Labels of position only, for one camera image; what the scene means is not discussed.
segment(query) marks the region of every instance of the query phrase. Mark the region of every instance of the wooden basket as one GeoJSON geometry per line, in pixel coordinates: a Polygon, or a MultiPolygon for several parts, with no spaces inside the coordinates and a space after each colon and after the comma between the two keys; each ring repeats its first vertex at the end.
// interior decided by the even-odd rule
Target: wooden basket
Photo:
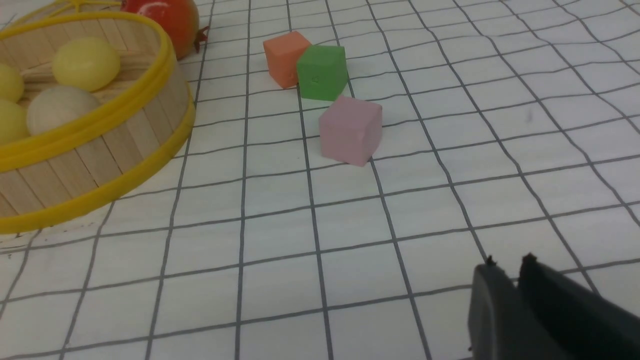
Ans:
{"type": "Polygon", "coordinates": [[[108,204],[160,170],[191,132],[195,108],[168,35],[125,12],[77,13],[0,32],[0,62],[25,80],[20,105],[57,85],[56,50],[85,36],[111,43],[120,74],[94,92],[102,103],[94,112],[0,146],[0,233],[41,229],[108,204]]]}
{"type": "Polygon", "coordinates": [[[106,0],[55,0],[27,15],[17,19],[10,26],[27,24],[60,15],[80,12],[120,11],[121,1],[106,0]]]}

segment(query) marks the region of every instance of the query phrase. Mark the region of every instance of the wooden slat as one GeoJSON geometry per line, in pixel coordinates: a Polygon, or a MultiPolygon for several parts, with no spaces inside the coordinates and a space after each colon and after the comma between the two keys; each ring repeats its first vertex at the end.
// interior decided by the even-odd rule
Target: wooden slat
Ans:
{"type": "Polygon", "coordinates": [[[100,26],[100,23],[98,22],[97,19],[82,20],[80,23],[82,24],[82,27],[84,28],[84,31],[86,32],[87,36],[103,38],[104,40],[107,40],[107,41],[109,40],[107,36],[104,34],[104,31],[102,30],[102,26],[100,26]]]}
{"type": "Polygon", "coordinates": [[[79,21],[65,22],[62,24],[71,40],[86,37],[86,31],[79,21]]]}
{"type": "Polygon", "coordinates": [[[6,38],[3,42],[18,69],[26,70],[40,65],[40,60],[36,55],[38,49],[29,48],[29,42],[24,41],[22,37],[6,38]]]}
{"type": "Polygon", "coordinates": [[[118,164],[104,143],[102,137],[76,148],[87,170],[98,186],[102,186],[122,175],[118,164]]]}
{"type": "Polygon", "coordinates": [[[133,115],[126,124],[143,158],[147,158],[160,147],[156,134],[143,111],[133,115]]]}
{"type": "Polygon", "coordinates": [[[127,46],[122,40],[122,35],[118,31],[118,26],[116,26],[116,22],[113,19],[99,19],[98,20],[102,31],[104,32],[104,36],[107,38],[107,41],[113,46],[117,51],[126,51],[127,46]]]}
{"type": "Polygon", "coordinates": [[[147,120],[149,120],[149,124],[151,124],[151,128],[156,134],[158,142],[164,143],[167,141],[173,134],[173,130],[160,101],[157,98],[153,98],[144,107],[144,112],[147,120]]]}
{"type": "Polygon", "coordinates": [[[55,50],[58,50],[62,45],[66,44],[70,40],[69,35],[62,24],[48,26],[45,33],[47,34],[49,43],[55,50]]]}
{"type": "Polygon", "coordinates": [[[49,159],[49,164],[73,197],[78,197],[98,187],[75,150],[49,159]]]}
{"type": "Polygon", "coordinates": [[[6,45],[2,41],[0,41],[0,62],[18,68],[18,65],[16,65],[11,54],[9,53],[9,49],[6,48],[6,45]]]}
{"type": "Polygon", "coordinates": [[[176,65],[167,84],[158,94],[172,129],[177,129],[189,104],[186,82],[180,67],[176,65]]]}
{"type": "Polygon", "coordinates": [[[9,204],[9,202],[0,194],[0,217],[14,217],[18,215],[16,210],[9,204]]]}
{"type": "Polygon", "coordinates": [[[143,48],[138,42],[138,37],[136,36],[136,32],[131,26],[131,22],[122,19],[115,19],[114,21],[116,23],[116,27],[118,28],[118,32],[120,32],[122,40],[124,40],[124,44],[127,46],[127,50],[136,53],[141,52],[143,48]]]}
{"type": "Polygon", "coordinates": [[[25,40],[30,51],[35,53],[38,58],[38,65],[49,63],[53,60],[56,50],[49,42],[49,38],[47,37],[47,33],[44,29],[32,30],[23,36],[18,36],[17,38],[25,40]]]}
{"type": "Polygon", "coordinates": [[[18,214],[43,208],[33,190],[16,170],[0,173],[0,193],[18,214]]]}
{"type": "Polygon", "coordinates": [[[46,208],[71,200],[71,195],[48,162],[22,167],[18,172],[46,208]]]}
{"type": "Polygon", "coordinates": [[[142,162],[142,155],[127,129],[127,124],[121,124],[102,137],[123,174],[142,162]]]}
{"type": "Polygon", "coordinates": [[[140,50],[145,54],[156,55],[160,49],[160,38],[156,32],[147,25],[137,22],[131,22],[130,25],[140,45],[140,50]]]}

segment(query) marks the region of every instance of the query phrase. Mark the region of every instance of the wooden ball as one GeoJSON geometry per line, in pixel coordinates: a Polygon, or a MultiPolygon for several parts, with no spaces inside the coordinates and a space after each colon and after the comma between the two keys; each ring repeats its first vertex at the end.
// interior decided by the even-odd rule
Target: wooden ball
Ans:
{"type": "Polygon", "coordinates": [[[24,94],[24,80],[18,69],[0,63],[0,99],[18,102],[24,94]]]}
{"type": "Polygon", "coordinates": [[[100,107],[90,92],[73,86],[54,86],[39,93],[27,109],[27,128],[39,135],[72,122],[100,107]]]}
{"type": "Polygon", "coordinates": [[[0,99],[0,146],[29,137],[27,112],[13,101],[0,99]]]}
{"type": "Polygon", "coordinates": [[[116,78],[120,72],[120,55],[102,38],[77,38],[58,49],[51,70],[60,85],[92,92],[116,78]]]}

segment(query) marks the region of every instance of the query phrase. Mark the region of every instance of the white surface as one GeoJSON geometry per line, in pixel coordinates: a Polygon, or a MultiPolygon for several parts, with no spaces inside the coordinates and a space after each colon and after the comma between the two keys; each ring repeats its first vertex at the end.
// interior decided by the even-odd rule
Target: white surface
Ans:
{"type": "Polygon", "coordinates": [[[640,4],[198,3],[191,141],[126,198],[0,238],[0,360],[460,360],[483,255],[640,315],[640,4]],[[265,71],[290,29],[339,37],[344,94],[383,105],[364,168],[322,158],[329,103],[265,71]]]}

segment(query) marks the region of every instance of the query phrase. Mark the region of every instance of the cube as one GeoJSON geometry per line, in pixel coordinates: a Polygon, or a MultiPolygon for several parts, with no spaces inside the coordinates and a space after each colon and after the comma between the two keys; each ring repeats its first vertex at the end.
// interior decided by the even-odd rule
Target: cube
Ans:
{"type": "Polygon", "coordinates": [[[310,45],[311,43],[297,31],[262,43],[269,75],[282,88],[290,88],[298,83],[296,64],[310,45]]]}
{"type": "Polygon", "coordinates": [[[342,46],[311,45],[298,59],[300,96],[334,101],[347,85],[349,73],[342,46]]]}
{"type": "Polygon", "coordinates": [[[322,156],[363,167],[382,138],[382,105],[340,95],[319,126],[322,156]]]}

